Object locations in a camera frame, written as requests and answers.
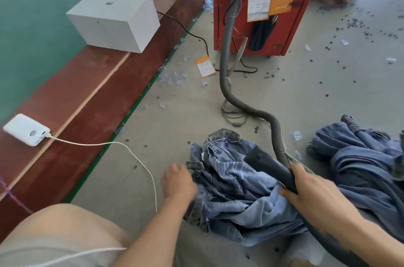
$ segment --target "corrugated gray hose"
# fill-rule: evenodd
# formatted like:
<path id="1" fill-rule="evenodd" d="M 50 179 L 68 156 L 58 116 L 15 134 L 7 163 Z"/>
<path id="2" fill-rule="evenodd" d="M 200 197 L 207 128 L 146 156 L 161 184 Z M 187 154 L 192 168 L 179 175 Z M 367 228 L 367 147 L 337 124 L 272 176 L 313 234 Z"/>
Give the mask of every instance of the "corrugated gray hose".
<path id="1" fill-rule="evenodd" d="M 271 125 L 271 140 L 272 146 L 275 151 L 276 158 L 285 167 L 290 167 L 290 161 L 285 153 L 285 148 L 282 141 L 282 135 L 280 132 L 280 124 L 278 119 L 265 111 L 257 110 L 244 102 L 238 100 L 230 90 L 228 74 L 229 56 L 230 56 L 230 44 L 231 37 L 233 35 L 234 23 L 240 8 L 240 0 L 234 2 L 229 11 L 227 12 L 225 30 L 222 37 L 222 49 L 220 53 L 220 89 L 225 99 L 235 107 L 244 111 L 245 113 L 262 118 L 268 121 Z"/>

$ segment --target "beige shorts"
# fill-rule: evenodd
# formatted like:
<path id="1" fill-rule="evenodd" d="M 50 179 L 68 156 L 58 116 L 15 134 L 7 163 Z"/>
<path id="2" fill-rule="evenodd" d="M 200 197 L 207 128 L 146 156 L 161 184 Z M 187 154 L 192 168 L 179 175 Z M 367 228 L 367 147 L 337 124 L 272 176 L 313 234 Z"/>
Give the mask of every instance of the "beige shorts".
<path id="1" fill-rule="evenodd" d="M 32 237 L 24 240 L 5 241 L 0 245 L 0 266 L 23 267 L 43 264 L 66 255 L 76 254 L 90 249 L 57 237 Z M 108 251 L 86 254 L 77 258 L 52 264 L 53 267 L 108 267 L 122 251 Z"/>

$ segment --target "hand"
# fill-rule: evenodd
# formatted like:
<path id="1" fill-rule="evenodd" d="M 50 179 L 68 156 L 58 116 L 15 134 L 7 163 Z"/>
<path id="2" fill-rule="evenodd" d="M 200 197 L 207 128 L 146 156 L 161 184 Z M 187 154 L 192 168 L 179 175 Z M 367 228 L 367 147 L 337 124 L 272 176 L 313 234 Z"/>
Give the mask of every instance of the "hand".
<path id="1" fill-rule="evenodd" d="M 198 188 L 184 165 L 172 164 L 160 182 L 164 198 L 183 204 L 185 208 L 188 208 L 198 193 Z"/>
<path id="2" fill-rule="evenodd" d="M 280 189 L 279 194 L 317 229 L 336 237 L 341 229 L 364 220 L 332 181 L 306 172 L 301 164 L 292 164 L 291 168 L 299 194 L 285 188 Z"/>

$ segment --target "white power bank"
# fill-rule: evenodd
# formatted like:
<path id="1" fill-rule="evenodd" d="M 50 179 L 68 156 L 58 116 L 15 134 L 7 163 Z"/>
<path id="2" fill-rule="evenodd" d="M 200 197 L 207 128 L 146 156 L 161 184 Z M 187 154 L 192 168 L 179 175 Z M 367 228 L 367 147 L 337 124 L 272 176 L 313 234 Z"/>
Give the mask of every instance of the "white power bank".
<path id="1" fill-rule="evenodd" d="M 48 127 L 23 114 L 18 114 L 11 119 L 3 130 L 32 147 L 37 146 L 45 135 L 51 132 Z"/>

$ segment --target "blue fabric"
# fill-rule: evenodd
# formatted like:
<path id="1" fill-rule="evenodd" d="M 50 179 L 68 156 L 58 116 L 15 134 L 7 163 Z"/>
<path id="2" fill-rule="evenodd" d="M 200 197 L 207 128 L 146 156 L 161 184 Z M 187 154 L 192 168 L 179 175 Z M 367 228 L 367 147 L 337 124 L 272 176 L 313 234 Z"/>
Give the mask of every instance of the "blue fabric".
<path id="1" fill-rule="evenodd" d="M 278 182 L 243 162 L 255 144 L 221 129 L 202 146 L 193 143 L 189 169 L 198 196 L 185 219 L 245 246 L 276 235 L 304 232 L 296 209 L 278 195 Z"/>
<path id="2" fill-rule="evenodd" d="M 395 158 L 402 155 L 400 142 L 384 132 L 351 129 L 344 122 L 323 127 L 307 152 L 329 161 L 332 179 L 346 198 L 404 242 L 404 192 L 391 176 Z"/>

